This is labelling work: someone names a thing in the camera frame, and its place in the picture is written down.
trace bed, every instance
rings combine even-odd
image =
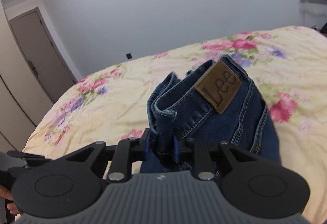
[[[30,136],[25,152],[56,159],[94,141],[117,144],[140,137],[146,102],[174,71],[179,77],[209,59],[229,54],[267,102],[282,164],[309,183],[303,215],[327,219],[327,38],[307,27],[244,32],[110,66],[71,87]],[[133,163],[133,173],[140,170]]]

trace gray door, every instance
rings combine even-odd
[[[35,76],[56,102],[74,85],[74,80],[59,58],[37,11],[10,20],[17,43]]]

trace ribbed gray surface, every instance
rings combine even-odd
[[[300,214],[276,220],[247,215],[230,205],[214,182],[196,180],[189,171],[136,174],[127,183],[110,184],[94,205],[79,214],[61,219],[23,215],[17,221],[43,223],[308,224]]]

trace finger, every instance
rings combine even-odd
[[[15,205],[15,203],[9,203],[7,205],[7,208],[10,211],[10,214],[13,214],[13,215],[19,214],[19,211],[18,211],[17,206]]]
[[[13,200],[10,191],[3,185],[0,185],[0,196],[10,201]]]
[[[17,214],[19,214],[19,211],[18,211],[18,210],[10,211],[10,214],[12,214],[12,215],[17,215]]]
[[[17,209],[15,203],[9,203],[9,204],[7,205],[7,208],[8,208],[9,211],[18,211],[18,209]]]

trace brown leather patch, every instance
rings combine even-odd
[[[218,61],[200,77],[194,88],[222,114],[241,84],[238,76],[223,61]]]

